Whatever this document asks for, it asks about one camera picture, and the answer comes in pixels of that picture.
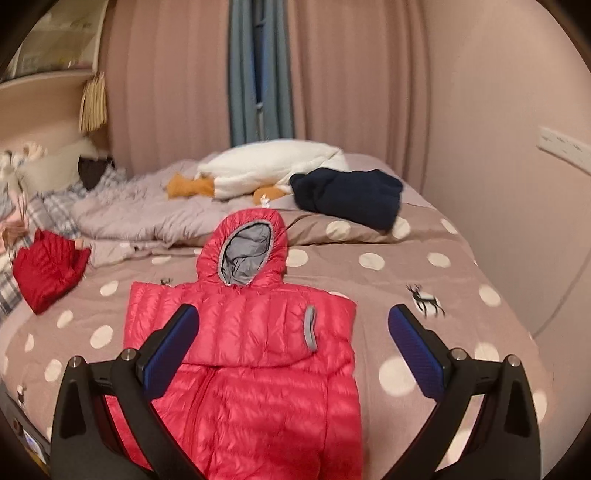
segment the cabinet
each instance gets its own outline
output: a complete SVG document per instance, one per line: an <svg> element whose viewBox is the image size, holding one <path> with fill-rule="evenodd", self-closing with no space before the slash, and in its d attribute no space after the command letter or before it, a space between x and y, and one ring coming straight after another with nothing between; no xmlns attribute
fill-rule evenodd
<svg viewBox="0 0 591 480"><path fill-rule="evenodd" d="M59 0L22 42L0 81L60 70L95 72L108 0Z"/></svg>

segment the orange plush foot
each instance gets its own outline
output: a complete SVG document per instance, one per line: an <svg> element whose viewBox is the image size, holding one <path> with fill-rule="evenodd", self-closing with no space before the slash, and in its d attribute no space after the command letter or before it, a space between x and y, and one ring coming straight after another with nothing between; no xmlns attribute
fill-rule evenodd
<svg viewBox="0 0 591 480"><path fill-rule="evenodd" d="M268 187L261 187L255 191L252 195L252 201L255 205L261 204L261 199L265 196L269 201L280 199L287 195L283 190L278 189L277 187L268 186Z"/></svg>
<svg viewBox="0 0 591 480"><path fill-rule="evenodd" d="M213 179L189 180L180 173L176 173L168 182L168 185L166 185L166 191L168 192L169 199L175 197L192 197L194 195L213 197Z"/></svg>

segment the gray hood lining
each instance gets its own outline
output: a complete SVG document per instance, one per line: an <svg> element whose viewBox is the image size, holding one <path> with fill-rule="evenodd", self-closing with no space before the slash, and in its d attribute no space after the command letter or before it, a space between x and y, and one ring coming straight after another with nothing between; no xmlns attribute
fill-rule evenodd
<svg viewBox="0 0 591 480"><path fill-rule="evenodd" d="M267 220L244 223L226 238L217 261L217 274L225 285L246 286L269 259L275 235Z"/></svg>

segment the metal screw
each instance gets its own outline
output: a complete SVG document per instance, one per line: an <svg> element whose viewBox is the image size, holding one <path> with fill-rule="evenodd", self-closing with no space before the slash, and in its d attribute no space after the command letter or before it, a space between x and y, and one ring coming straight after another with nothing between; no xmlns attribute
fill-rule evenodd
<svg viewBox="0 0 591 480"><path fill-rule="evenodd" d="M76 355L70 358L68 365L70 365L72 368L78 368L79 366L81 366L83 361L84 359L80 355Z"/></svg>
<svg viewBox="0 0 591 480"><path fill-rule="evenodd" d="M126 362L133 360L138 351L135 348L126 348L121 352L121 358Z"/></svg>
<svg viewBox="0 0 591 480"><path fill-rule="evenodd" d="M509 365L512 367L518 367L521 365L521 360L517 355L509 355L507 357L507 361L509 362Z"/></svg>
<svg viewBox="0 0 591 480"><path fill-rule="evenodd" d="M468 358L468 354L466 353L466 351L463 348L454 348L452 350L452 357L455 360L462 361L462 360L465 360L466 358Z"/></svg>

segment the blue gripper pad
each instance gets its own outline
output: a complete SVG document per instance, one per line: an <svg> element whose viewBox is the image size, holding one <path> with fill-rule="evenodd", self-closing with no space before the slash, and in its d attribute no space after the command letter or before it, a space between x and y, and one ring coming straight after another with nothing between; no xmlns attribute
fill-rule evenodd
<svg viewBox="0 0 591 480"><path fill-rule="evenodd" d="M139 349L137 374L147 399L164 395L198 332L197 309L182 304L167 324L144 342Z"/></svg>
<svg viewBox="0 0 591 480"><path fill-rule="evenodd" d="M441 400L451 371L445 344L403 304L390 309L388 330L423 395Z"/></svg>

